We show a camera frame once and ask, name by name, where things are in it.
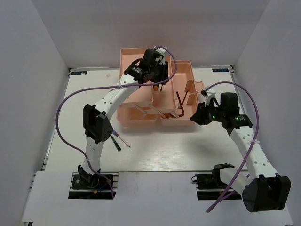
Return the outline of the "large brown hex key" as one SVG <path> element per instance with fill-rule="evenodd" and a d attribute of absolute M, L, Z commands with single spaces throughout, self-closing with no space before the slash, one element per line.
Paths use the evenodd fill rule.
<path fill-rule="evenodd" d="M 181 99 L 180 99 L 180 95 L 179 95 L 178 92 L 176 92 L 176 95 L 177 95 L 177 97 L 178 97 L 180 109 L 181 109 L 181 111 L 182 111 L 182 113 L 179 114 L 179 117 L 183 117 L 183 116 L 185 115 L 184 108 L 183 108 L 183 104 L 182 104 L 182 101 L 181 101 Z"/>

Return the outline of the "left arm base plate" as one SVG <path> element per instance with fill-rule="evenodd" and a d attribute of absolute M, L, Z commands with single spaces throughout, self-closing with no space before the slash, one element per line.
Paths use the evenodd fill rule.
<path fill-rule="evenodd" d="M 118 174 L 106 174 L 110 180 L 109 185 L 103 177 L 96 178 L 96 181 L 89 184 L 79 173 L 73 173 L 68 194 L 69 200 L 113 200 L 118 188 Z"/>

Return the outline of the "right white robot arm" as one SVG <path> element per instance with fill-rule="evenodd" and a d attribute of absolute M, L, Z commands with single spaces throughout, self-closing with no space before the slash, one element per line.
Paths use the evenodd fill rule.
<path fill-rule="evenodd" d="M 229 185 L 243 200 L 249 212 L 282 210 L 285 207 L 291 181 L 281 176 L 265 156 L 259 142 L 254 138 L 253 125 L 239 107 L 222 107 L 210 103 L 199 103 L 191 121 L 207 125 L 213 121 L 221 123 L 234 141 L 249 176 L 244 176 L 229 163 L 215 165 L 211 181 L 216 187 Z"/>

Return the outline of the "pink plastic toolbox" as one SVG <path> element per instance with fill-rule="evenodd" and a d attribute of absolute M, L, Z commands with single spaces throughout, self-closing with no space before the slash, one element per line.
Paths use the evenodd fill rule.
<path fill-rule="evenodd" d="M 153 87 L 141 87 L 126 99 L 117 109 L 117 120 L 123 127 L 153 127 L 153 126 L 193 126 L 190 120 L 196 112 L 199 103 L 198 94 L 203 89 L 201 81 L 195 81 L 191 62 L 188 60 L 172 60 L 166 57 L 169 63 L 168 75 L 171 80 L 158 90 Z M 178 109 L 179 92 L 183 99 L 185 92 L 188 94 L 184 100 L 183 108 L 185 115 Z M 176 118 L 166 118 L 164 114 L 172 114 Z"/>

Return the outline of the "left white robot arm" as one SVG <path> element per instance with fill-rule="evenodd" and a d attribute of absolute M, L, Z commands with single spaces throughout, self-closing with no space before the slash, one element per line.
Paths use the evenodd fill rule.
<path fill-rule="evenodd" d="M 142 58 L 133 61 L 124 71 L 117 87 L 111 89 L 94 105 L 83 109 L 87 157 L 79 165 L 78 173 L 90 188 L 99 184 L 100 157 L 104 142 L 112 135 L 110 120 L 117 108 L 146 83 L 158 83 L 168 78 L 168 62 L 164 48 L 148 48 Z"/>

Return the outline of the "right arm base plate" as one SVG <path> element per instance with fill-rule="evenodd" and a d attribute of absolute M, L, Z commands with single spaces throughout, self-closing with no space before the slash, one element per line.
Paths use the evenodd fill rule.
<path fill-rule="evenodd" d="M 198 201 L 216 201 L 223 193 L 227 185 L 223 182 L 215 182 L 212 174 L 195 174 L 191 182 L 196 184 Z"/>

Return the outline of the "medium brown hex key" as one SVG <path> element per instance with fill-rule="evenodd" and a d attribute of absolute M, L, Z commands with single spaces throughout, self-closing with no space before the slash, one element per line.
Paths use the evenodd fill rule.
<path fill-rule="evenodd" d="M 172 118 L 172 119 L 175 119 L 176 117 L 170 113 L 168 114 L 164 114 L 164 116 L 168 119 L 168 118 Z"/>

